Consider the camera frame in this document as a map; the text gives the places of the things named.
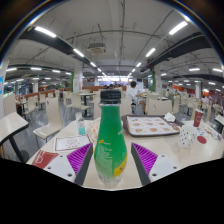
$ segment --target tray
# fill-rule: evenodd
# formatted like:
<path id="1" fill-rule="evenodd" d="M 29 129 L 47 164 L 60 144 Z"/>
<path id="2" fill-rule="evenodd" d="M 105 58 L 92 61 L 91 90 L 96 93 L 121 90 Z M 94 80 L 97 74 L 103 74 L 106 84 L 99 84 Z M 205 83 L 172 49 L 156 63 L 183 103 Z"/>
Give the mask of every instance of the tray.
<path id="1" fill-rule="evenodd" d="M 125 115 L 121 117 L 121 120 L 123 121 L 123 128 L 124 130 L 131 135 L 132 137 L 151 137 L 151 136 L 166 136 L 166 135 L 177 135 L 180 132 L 174 132 L 174 133 L 158 133 L 158 134 L 148 134 L 148 135 L 135 135 L 135 134 L 131 134 L 129 132 L 129 128 L 128 128 L 128 122 L 127 122 L 127 117 L 144 117 L 144 118 L 152 118 L 152 117 L 158 117 L 161 118 L 165 123 L 167 123 L 169 126 L 180 126 L 182 127 L 184 125 L 183 122 L 179 121 L 179 120 L 175 120 L 175 122 L 168 122 L 164 119 L 164 115 Z"/>

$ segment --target white chair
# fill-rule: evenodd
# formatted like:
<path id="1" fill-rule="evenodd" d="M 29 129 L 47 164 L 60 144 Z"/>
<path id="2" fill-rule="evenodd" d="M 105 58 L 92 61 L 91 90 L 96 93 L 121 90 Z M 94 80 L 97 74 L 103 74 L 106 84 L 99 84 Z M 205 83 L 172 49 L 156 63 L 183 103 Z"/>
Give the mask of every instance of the white chair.
<path id="1" fill-rule="evenodd" d="M 28 110 L 24 112 L 25 115 L 29 115 L 30 121 L 31 121 L 31 116 L 30 113 L 32 113 L 35 110 L 35 104 L 34 104 L 34 98 L 29 97 L 28 98 L 28 104 L 27 104 Z"/>
<path id="2" fill-rule="evenodd" d="M 48 118 L 48 124 L 37 128 L 33 131 L 33 133 L 39 138 L 42 138 L 47 142 L 47 138 L 56 132 L 60 131 L 63 127 L 61 114 L 59 110 L 59 101 L 57 97 L 55 98 L 47 98 L 46 99 L 46 113 Z"/>
<path id="3" fill-rule="evenodd" d="M 54 94 L 53 93 L 48 93 L 47 96 L 48 96 L 48 98 L 53 98 Z"/>
<path id="4" fill-rule="evenodd" d="M 149 99 L 147 115 L 165 115 L 172 113 L 172 101 L 153 100 Z"/>
<path id="5" fill-rule="evenodd" d="M 101 117 L 101 108 L 99 107 L 100 97 L 94 99 L 94 120 Z"/>
<path id="6" fill-rule="evenodd" d="M 41 105 L 41 109 L 43 110 L 42 108 L 42 104 L 45 104 L 46 103 L 46 96 L 45 94 L 40 94 L 40 101 L 39 101 L 39 104 Z"/>
<path id="7" fill-rule="evenodd" d="M 178 114 L 179 113 L 179 103 L 180 103 L 180 98 L 179 97 L 176 97 L 174 99 L 174 105 L 173 105 L 173 114 Z"/>

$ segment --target fluorescent light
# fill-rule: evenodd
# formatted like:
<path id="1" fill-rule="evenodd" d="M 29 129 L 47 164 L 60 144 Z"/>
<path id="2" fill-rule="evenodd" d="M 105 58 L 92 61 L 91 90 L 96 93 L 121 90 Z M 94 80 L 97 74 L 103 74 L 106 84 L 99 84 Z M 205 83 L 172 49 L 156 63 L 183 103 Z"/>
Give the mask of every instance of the fluorescent light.
<path id="1" fill-rule="evenodd" d="M 73 49 L 73 51 L 75 51 L 75 53 L 77 53 L 79 56 L 84 57 L 84 54 L 82 54 L 79 50 Z"/>
<path id="2" fill-rule="evenodd" d="M 180 29 L 182 29 L 183 27 L 187 26 L 188 23 L 186 21 L 181 22 L 180 24 L 178 24 L 177 26 L 175 26 L 170 32 L 170 35 L 174 35 L 177 31 L 179 31 Z"/>
<path id="3" fill-rule="evenodd" d="M 95 65 L 93 62 L 91 62 L 90 64 L 91 64 L 93 67 L 96 67 L 96 65 Z"/>
<path id="4" fill-rule="evenodd" d="M 48 36 L 51 36 L 51 37 L 53 37 L 53 38 L 56 37 L 56 35 L 55 35 L 54 33 L 50 32 L 49 30 L 46 30 L 46 29 L 44 29 L 44 28 L 42 28 L 42 27 L 37 26 L 37 27 L 35 28 L 35 30 L 40 31 L 40 32 L 42 32 L 42 33 L 45 33 L 45 34 L 47 34 Z"/>
<path id="5" fill-rule="evenodd" d="M 213 71 L 216 71 L 216 72 L 223 72 L 221 69 L 218 69 L 218 68 L 213 68 Z"/>
<path id="6" fill-rule="evenodd" d="M 149 57 L 155 50 L 156 50 L 155 48 L 152 48 L 152 49 L 148 52 L 148 54 L 146 55 L 146 57 Z"/>
<path id="7" fill-rule="evenodd" d="M 193 72 L 193 71 L 199 71 L 199 70 L 200 70 L 200 68 L 190 68 L 190 69 L 189 69 L 190 72 Z"/>
<path id="8" fill-rule="evenodd" d="M 17 70 L 17 68 L 9 68 L 9 69 L 7 69 L 6 71 L 7 71 L 7 72 L 10 72 L 10 71 L 15 71 L 15 70 Z"/>
<path id="9" fill-rule="evenodd" d="M 42 70 L 42 68 L 31 68 L 32 70 Z"/>

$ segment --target floor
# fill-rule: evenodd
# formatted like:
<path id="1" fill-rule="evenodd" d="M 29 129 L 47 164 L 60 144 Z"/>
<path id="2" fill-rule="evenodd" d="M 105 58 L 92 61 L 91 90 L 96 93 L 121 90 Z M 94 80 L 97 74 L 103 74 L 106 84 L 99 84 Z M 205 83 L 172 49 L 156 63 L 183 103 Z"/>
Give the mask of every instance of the floor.
<path id="1" fill-rule="evenodd" d="M 61 113 L 61 117 L 63 120 L 63 128 L 64 128 L 70 122 L 75 120 L 75 113 L 77 112 L 77 110 L 69 109 L 67 111 L 66 116 L 64 116 L 65 106 L 63 105 L 63 101 L 59 102 L 59 106 L 60 106 L 60 113 Z M 90 109 L 91 109 L 90 110 L 91 114 L 93 115 L 93 111 L 94 111 L 93 104 L 90 104 Z M 176 118 L 180 121 L 190 120 L 191 116 L 187 116 L 186 114 L 184 114 L 184 112 L 185 113 L 187 112 L 187 108 L 186 107 L 183 108 L 182 106 L 180 106 L 180 111 L 176 115 Z M 136 106 L 135 114 L 143 115 L 141 105 Z M 93 120 L 93 116 L 91 116 L 89 118 L 85 118 L 85 119 Z M 214 110 L 212 110 L 210 122 L 214 123 L 214 120 L 215 120 L 215 113 L 214 113 Z M 14 136 L 15 141 L 18 145 L 18 148 L 20 150 L 26 150 L 29 153 L 30 158 L 39 150 L 39 147 L 36 142 L 36 137 L 33 134 L 33 130 L 35 130 L 36 128 L 39 128 L 41 126 L 44 126 L 47 123 L 48 123 L 48 119 L 47 119 L 46 111 L 45 110 L 35 111 L 35 112 L 31 113 L 31 121 L 29 121 L 29 127 Z M 38 143 L 39 143 L 40 148 L 42 148 L 42 146 L 44 144 L 46 144 L 45 140 L 42 140 L 41 138 L 38 138 Z M 13 160 L 13 161 L 19 161 L 14 150 L 12 149 L 12 146 L 9 143 L 9 141 L 6 141 L 3 144 L 3 147 L 4 147 L 4 152 L 5 152 L 6 156 L 8 157 L 8 159 Z"/>

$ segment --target desk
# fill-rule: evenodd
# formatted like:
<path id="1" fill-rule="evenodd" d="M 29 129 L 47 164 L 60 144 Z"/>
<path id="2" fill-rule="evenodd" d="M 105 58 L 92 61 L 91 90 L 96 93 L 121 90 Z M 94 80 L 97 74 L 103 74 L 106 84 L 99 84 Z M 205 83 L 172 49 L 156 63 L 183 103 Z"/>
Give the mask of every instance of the desk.
<path id="1" fill-rule="evenodd" d="M 19 151 L 13 136 L 26 129 L 28 126 L 29 123 L 21 118 L 16 112 L 11 113 L 0 120 L 0 127 L 4 127 L 0 128 L 0 146 L 2 146 L 5 141 L 9 140 L 12 148 L 22 163 L 28 161 L 29 154 L 24 150 Z"/>
<path id="2" fill-rule="evenodd" d="M 185 122 L 187 125 L 193 125 L 193 121 Z M 89 132 L 90 121 L 85 121 L 86 133 Z M 201 122 L 200 127 L 207 127 L 208 125 Z M 60 131 L 55 137 L 76 136 L 77 128 L 76 122 L 71 122 L 67 127 Z M 54 139 L 51 139 L 45 144 L 41 150 L 53 152 Z M 121 190 L 142 187 L 139 174 L 135 165 L 134 158 L 131 154 L 131 143 L 141 145 L 156 154 L 166 154 L 176 165 L 183 169 L 187 166 L 207 162 L 215 159 L 220 159 L 223 154 L 223 143 L 214 140 L 211 135 L 207 136 L 207 144 L 201 144 L 195 140 L 193 146 L 189 149 L 182 149 L 178 145 L 179 135 L 170 135 L 163 137 L 140 137 L 134 138 L 124 131 L 124 139 L 128 152 L 128 159 L 124 171 L 123 179 L 114 188 L 105 186 L 99 179 L 95 168 L 94 156 L 92 156 L 89 168 L 86 173 L 86 178 L 83 183 L 84 188 L 91 189 L 106 189 L 106 190 Z M 32 164 L 37 153 L 28 161 L 27 164 Z"/>
<path id="3" fill-rule="evenodd" d="M 80 96 L 84 96 L 84 105 L 85 106 L 87 106 L 86 105 L 86 97 L 87 96 L 94 96 L 94 95 L 96 95 L 95 93 L 80 93 Z"/>

